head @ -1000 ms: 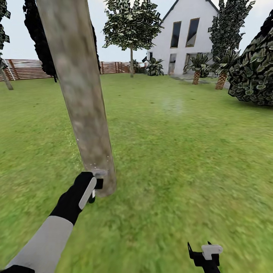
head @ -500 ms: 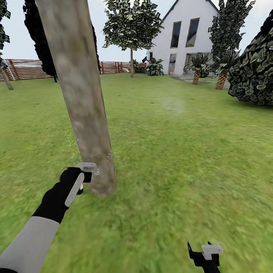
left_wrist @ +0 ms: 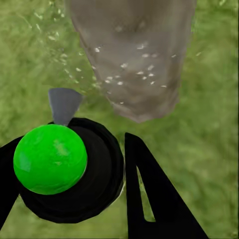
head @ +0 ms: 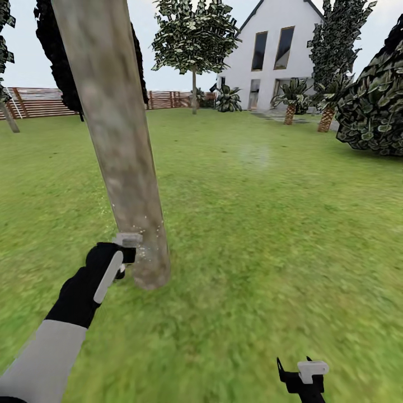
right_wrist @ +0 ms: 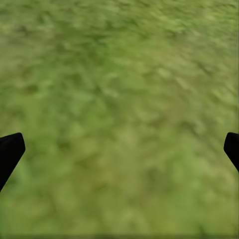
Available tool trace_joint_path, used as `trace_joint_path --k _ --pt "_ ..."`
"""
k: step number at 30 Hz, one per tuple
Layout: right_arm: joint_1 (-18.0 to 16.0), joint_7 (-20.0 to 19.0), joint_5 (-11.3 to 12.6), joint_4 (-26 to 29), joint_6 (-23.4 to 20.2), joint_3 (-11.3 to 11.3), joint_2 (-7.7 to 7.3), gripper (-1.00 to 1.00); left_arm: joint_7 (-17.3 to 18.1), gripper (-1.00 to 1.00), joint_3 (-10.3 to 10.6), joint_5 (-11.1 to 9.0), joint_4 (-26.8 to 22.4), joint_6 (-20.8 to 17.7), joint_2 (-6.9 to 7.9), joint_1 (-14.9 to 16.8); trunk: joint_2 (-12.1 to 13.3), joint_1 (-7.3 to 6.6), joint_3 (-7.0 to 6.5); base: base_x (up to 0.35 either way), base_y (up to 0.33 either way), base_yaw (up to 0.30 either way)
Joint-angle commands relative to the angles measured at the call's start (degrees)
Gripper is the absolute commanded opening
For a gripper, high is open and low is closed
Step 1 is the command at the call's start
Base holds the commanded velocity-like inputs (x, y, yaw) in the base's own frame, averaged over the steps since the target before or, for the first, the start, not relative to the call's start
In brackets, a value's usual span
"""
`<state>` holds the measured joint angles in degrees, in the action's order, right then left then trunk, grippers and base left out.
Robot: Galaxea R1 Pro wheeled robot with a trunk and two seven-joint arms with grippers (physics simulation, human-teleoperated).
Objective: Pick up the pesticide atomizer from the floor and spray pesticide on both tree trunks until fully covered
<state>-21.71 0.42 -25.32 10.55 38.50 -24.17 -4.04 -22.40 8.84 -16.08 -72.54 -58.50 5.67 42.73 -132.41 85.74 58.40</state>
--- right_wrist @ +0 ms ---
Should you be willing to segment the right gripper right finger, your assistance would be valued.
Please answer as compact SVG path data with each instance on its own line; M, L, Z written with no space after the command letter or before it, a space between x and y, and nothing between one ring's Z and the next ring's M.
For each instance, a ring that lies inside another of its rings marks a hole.
M239 172L239 134L232 132L227 134L224 151Z

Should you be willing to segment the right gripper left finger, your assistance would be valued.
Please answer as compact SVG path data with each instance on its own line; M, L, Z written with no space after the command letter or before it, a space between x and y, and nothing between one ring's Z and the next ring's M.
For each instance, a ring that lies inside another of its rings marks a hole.
M0 138L0 191L25 152L21 133Z

